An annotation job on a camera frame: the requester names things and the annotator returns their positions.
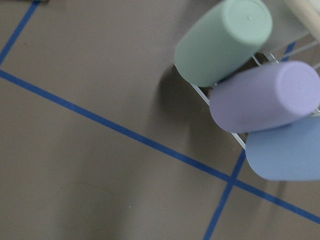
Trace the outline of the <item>purple cup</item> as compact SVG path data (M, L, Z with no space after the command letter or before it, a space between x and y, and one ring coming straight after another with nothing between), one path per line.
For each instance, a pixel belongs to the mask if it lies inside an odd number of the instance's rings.
M209 98L215 123L230 133L281 127L320 104L320 77L302 61L264 64L219 83Z

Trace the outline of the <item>blue cup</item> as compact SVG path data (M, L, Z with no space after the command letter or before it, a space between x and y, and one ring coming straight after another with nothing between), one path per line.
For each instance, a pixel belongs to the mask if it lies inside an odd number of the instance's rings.
M320 179L320 118L250 133L246 158L252 170L270 181Z

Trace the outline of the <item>light green cup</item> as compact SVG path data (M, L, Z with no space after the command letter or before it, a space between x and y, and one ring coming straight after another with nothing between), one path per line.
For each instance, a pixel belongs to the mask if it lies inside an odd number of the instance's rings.
M223 0L181 38L174 65L188 83L210 87L258 52L272 29L271 13L261 0Z

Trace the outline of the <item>white cup rack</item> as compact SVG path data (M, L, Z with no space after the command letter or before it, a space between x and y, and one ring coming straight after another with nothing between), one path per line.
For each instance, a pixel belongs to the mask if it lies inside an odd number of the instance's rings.
M317 24L320 23L320 5L312 4L310 0L285 0L284 4L293 12L298 21L304 25L309 33L314 38L314 41L302 46L291 52L287 52L283 55L284 58L298 54L304 50L310 49L320 43L320 28ZM274 64L278 60L271 53L257 53L253 55L248 63L250 68L259 67L262 64Z

